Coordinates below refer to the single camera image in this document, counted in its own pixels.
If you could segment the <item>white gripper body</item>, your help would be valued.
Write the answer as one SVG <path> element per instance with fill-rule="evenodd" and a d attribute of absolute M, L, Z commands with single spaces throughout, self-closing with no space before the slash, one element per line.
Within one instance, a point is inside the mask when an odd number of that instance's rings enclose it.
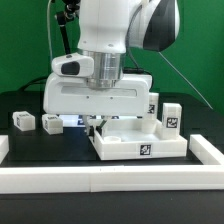
<path fill-rule="evenodd" d="M 78 53 L 54 58 L 44 92 L 43 109 L 49 114 L 143 116 L 149 106 L 150 75 L 125 74 L 104 88 L 88 80 L 94 60 Z"/>

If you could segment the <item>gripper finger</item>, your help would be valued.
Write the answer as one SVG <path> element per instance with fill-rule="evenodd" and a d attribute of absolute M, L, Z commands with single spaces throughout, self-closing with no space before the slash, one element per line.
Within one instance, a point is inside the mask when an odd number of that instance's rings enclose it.
<path fill-rule="evenodd" d="M 103 128 L 103 126 L 106 124 L 106 122 L 108 121 L 109 117 L 104 116 L 102 118 L 102 121 L 96 126 L 96 128 Z"/>
<path fill-rule="evenodd" d="M 93 133 L 94 133 L 94 129 L 93 127 L 89 124 L 88 120 L 89 120 L 89 116 L 87 115 L 83 115 L 82 116 L 82 120 L 83 120 L 83 123 L 84 123 L 84 126 L 86 128 L 86 133 L 88 136 L 93 136 Z"/>

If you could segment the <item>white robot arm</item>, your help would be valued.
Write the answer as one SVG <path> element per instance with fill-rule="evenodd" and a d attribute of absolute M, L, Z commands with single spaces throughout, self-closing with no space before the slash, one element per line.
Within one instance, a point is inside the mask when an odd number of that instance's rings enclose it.
<path fill-rule="evenodd" d="M 81 0 L 78 51 L 52 61 L 43 109 L 49 114 L 142 116 L 152 78 L 123 63 L 132 47 L 161 52 L 180 26 L 177 0 Z"/>

